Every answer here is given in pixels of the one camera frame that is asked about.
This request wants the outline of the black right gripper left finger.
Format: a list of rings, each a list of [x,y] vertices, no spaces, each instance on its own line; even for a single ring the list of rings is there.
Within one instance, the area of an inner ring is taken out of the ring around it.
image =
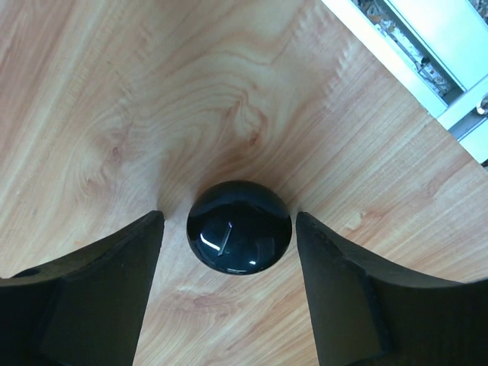
[[[154,210],[1,280],[3,365],[131,365],[162,244]]]

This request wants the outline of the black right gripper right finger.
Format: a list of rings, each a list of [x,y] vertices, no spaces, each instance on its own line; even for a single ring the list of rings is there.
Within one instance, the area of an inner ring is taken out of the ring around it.
[[[485,365],[487,282],[391,262],[312,215],[297,248],[321,365]]]

